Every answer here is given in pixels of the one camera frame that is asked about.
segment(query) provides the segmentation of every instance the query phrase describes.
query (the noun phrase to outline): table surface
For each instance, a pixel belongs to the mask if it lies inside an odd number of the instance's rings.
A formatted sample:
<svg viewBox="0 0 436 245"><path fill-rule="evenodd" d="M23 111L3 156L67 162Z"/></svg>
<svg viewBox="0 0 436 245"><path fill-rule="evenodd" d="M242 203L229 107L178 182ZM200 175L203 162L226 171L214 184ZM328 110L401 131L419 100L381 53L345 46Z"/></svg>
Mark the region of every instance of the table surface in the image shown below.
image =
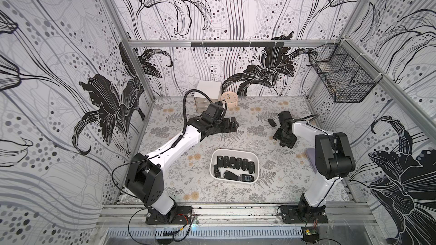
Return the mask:
<svg viewBox="0 0 436 245"><path fill-rule="evenodd" d="M183 128L182 97L156 99L139 152L147 154L174 137ZM305 155L311 146L298 138L293 149L280 147L268 119L279 124L277 114L290 111L293 117L311 115L304 96L240 97L238 106L227 111L236 117L236 133L214 134L180 156L165 173L165 190L178 203L299 201L312 183L315 172ZM188 119L198 116L193 98L187 100ZM250 151L259 159L259 179L254 184L218 181L209 172L210 159L217 149ZM327 201L349 201L342 183L336 185ZM122 194L120 203L138 199Z"/></svg>

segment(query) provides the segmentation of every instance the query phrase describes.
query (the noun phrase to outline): black cable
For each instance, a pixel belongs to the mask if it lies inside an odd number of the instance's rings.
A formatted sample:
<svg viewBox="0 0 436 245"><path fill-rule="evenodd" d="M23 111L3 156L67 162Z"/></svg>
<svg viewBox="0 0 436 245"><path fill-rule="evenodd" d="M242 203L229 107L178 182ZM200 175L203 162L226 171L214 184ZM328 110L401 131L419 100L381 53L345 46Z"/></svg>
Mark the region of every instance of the black cable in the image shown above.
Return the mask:
<svg viewBox="0 0 436 245"><path fill-rule="evenodd" d="M122 164L121 166L117 166L116 168L113 169L112 174L111 174L111 178L112 178L112 183L113 183L113 185L115 185L115 187L118 188L118 190L120 190L120 191L123 192L124 194L127 194L127 195L129 195L129 196L131 196L131 197L134 197L134 198L138 199L138 197L133 196L132 194L127 193L127 192L123 191L123 189L119 188L119 187L117 186L116 182L115 182L115 179L114 179L114 177L113 177L113 174L114 174L115 170L116 170L117 168L119 168L119 167L127 166L127 165L134 164L134 163L140 163L140 162L148 161L148 160L153 159L153 158L155 158L155 157L157 157L157 156L159 156L159 155L155 155L155 156L153 156L153 157L151 157L151 158L147 158L147 159L144 159L144 160L140 160L140 161L136 161L136 162L131 162L131 163L127 163L127 164Z"/></svg>
<svg viewBox="0 0 436 245"><path fill-rule="evenodd" d="M173 235L173 241L175 241L175 242L182 242L187 236L188 236L188 234L189 234L189 232L191 231L191 227L192 227L192 223L193 223L193 215L192 215L192 217L191 217L191 223L189 224L189 228L188 228L188 231L186 231L186 234L185 234L185 236L182 238L182 239L179 239L179 240L177 240L174 236L175 235Z"/></svg>
<svg viewBox="0 0 436 245"><path fill-rule="evenodd" d="M322 239L319 239L317 242L320 242L321 240L331 240L331 241L338 243L339 245L342 245L341 243L339 243L339 241L336 241L336 240L331 239L331 238L322 238Z"/></svg>
<svg viewBox="0 0 436 245"><path fill-rule="evenodd" d="M132 234L130 233L130 222L132 221L132 218L134 217L134 215L136 215L139 211L142 211L142 210L147 210L147 208L139 209L130 217L129 223L127 224L127 232L129 233L129 236L134 240L134 242L139 243L141 245L151 245L151 244L146 244L146 243L142 243L142 242L137 241L136 239L134 239L134 237L132 237Z"/></svg>
<svg viewBox="0 0 436 245"><path fill-rule="evenodd" d="M191 93L191 92L197 92L197 93L200 93L201 95L203 95L205 98L207 98L207 100L210 102L210 103L212 103L212 101L210 100L210 98L205 94L205 93L203 93L202 91L200 91L200 90L197 90L197 89L191 89L191 90L188 90L186 93L185 93L185 96L183 96L183 103L182 103L182 108L183 108L183 130L182 130L182 134L174 141L174 143L171 145L171 148L174 148L174 147L176 147L176 145L180 142L180 140L182 140L182 138L183 138L183 136L185 135L185 132L186 132L186 127L187 127L187 125L188 125L188 120L187 120L187 117L186 117L186 98L188 97L188 94L189 93Z"/></svg>

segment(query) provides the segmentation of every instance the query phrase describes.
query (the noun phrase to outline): car key fob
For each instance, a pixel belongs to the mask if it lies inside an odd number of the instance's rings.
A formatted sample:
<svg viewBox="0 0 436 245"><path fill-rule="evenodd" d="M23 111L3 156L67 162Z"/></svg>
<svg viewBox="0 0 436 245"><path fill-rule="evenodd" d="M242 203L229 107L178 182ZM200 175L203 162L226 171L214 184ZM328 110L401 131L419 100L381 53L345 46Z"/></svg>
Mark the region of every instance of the car key fob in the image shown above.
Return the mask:
<svg viewBox="0 0 436 245"><path fill-rule="evenodd" d="M243 168L243 159L237 158L236 159L236 169L242 169Z"/></svg>
<svg viewBox="0 0 436 245"><path fill-rule="evenodd" d="M252 183L252 182L254 182L254 177L253 177L253 175L241 174L241 175L239 175L238 181Z"/></svg>
<svg viewBox="0 0 436 245"><path fill-rule="evenodd" d="M214 165L215 178L221 178L221 172L219 171L218 165Z"/></svg>
<svg viewBox="0 0 436 245"><path fill-rule="evenodd" d="M224 178L226 178L227 180L237 181L239 179L239 176L237 176L233 172L226 171L226 172L224 172Z"/></svg>
<svg viewBox="0 0 436 245"><path fill-rule="evenodd" d="M223 167L224 163L222 161L222 155L217 156L217 166L218 167Z"/></svg>
<svg viewBox="0 0 436 245"><path fill-rule="evenodd" d="M230 166L230 159L228 158L228 156L224 156L222 160L223 160L223 167L224 168L227 168Z"/></svg>
<svg viewBox="0 0 436 245"><path fill-rule="evenodd" d="M243 159L243 171L248 170L248 159Z"/></svg>
<svg viewBox="0 0 436 245"><path fill-rule="evenodd" d="M230 168L236 168L236 158L230 157Z"/></svg>
<svg viewBox="0 0 436 245"><path fill-rule="evenodd" d="M275 127L275 126L277 126L277 123L275 123L275 121L272 119L272 118L269 118L268 119L268 123L271 125L271 127Z"/></svg>
<svg viewBox="0 0 436 245"><path fill-rule="evenodd" d="M248 173L250 174L254 173L254 162L252 161L248 162Z"/></svg>

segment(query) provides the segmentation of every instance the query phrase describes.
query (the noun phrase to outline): black wire basket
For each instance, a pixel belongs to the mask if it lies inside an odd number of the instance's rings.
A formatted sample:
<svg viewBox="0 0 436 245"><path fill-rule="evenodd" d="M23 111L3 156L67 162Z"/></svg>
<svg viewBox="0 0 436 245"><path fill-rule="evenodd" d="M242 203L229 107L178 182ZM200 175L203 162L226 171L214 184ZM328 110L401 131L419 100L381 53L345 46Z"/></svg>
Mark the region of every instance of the black wire basket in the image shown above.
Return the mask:
<svg viewBox="0 0 436 245"><path fill-rule="evenodd" d="M376 85L341 45L326 44L315 51L309 62L335 103L359 103Z"/></svg>

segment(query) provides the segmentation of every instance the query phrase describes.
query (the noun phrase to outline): key fob in tray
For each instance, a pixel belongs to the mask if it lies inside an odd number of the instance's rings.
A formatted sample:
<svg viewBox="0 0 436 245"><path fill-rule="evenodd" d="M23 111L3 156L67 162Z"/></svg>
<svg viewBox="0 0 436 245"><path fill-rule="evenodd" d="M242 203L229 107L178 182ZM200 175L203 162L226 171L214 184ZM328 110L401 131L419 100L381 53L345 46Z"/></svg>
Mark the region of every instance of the key fob in tray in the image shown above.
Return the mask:
<svg viewBox="0 0 436 245"><path fill-rule="evenodd" d="M239 179L239 177L236 174L230 171L224 172L224 178L226 178L227 180L234 180L234 181L237 181Z"/></svg>
<svg viewBox="0 0 436 245"><path fill-rule="evenodd" d="M236 158L230 157L230 168L236 168Z"/></svg>
<svg viewBox="0 0 436 245"><path fill-rule="evenodd" d="M243 171L248 170L248 159L243 159Z"/></svg>
<svg viewBox="0 0 436 245"><path fill-rule="evenodd" d="M250 161L248 162L248 173L253 174L254 173L254 162Z"/></svg>
<svg viewBox="0 0 436 245"><path fill-rule="evenodd" d="M252 183L252 182L254 182L254 177L252 175L248 175L248 174L241 174L241 175L239 175L238 181Z"/></svg>
<svg viewBox="0 0 436 245"><path fill-rule="evenodd" d="M221 172L219 171L217 165L214 165L214 174L215 174L215 178L221 178Z"/></svg>
<svg viewBox="0 0 436 245"><path fill-rule="evenodd" d="M243 159L237 158L236 159L236 169L242 169L243 168Z"/></svg>
<svg viewBox="0 0 436 245"><path fill-rule="evenodd" d="M224 164L223 164L224 168L229 167L230 166L230 158L228 156L224 156L223 160L224 160Z"/></svg>
<svg viewBox="0 0 436 245"><path fill-rule="evenodd" d="M222 155L217 156L217 166L218 167L224 166L224 162L222 161Z"/></svg>

